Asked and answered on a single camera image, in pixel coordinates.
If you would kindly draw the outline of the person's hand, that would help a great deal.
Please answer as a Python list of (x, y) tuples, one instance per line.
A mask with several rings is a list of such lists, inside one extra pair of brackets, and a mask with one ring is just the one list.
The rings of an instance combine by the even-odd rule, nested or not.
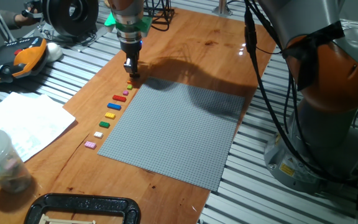
[(15, 22), (16, 26), (18, 26), (18, 27), (32, 26), (32, 25), (38, 23), (38, 21), (36, 19), (31, 18), (31, 17), (25, 17), (22, 14), (15, 15), (14, 22)]

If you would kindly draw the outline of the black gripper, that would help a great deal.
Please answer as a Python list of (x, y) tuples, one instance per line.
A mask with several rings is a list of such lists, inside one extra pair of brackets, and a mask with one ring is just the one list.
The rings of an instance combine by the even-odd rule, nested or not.
[(134, 42), (134, 43), (127, 43), (127, 42), (121, 42), (121, 50), (123, 50), (127, 57), (133, 57), (133, 60), (131, 58), (127, 58), (124, 62), (124, 69), (129, 74), (137, 74), (138, 73), (138, 61), (139, 61), (139, 54), (142, 49), (142, 41)]

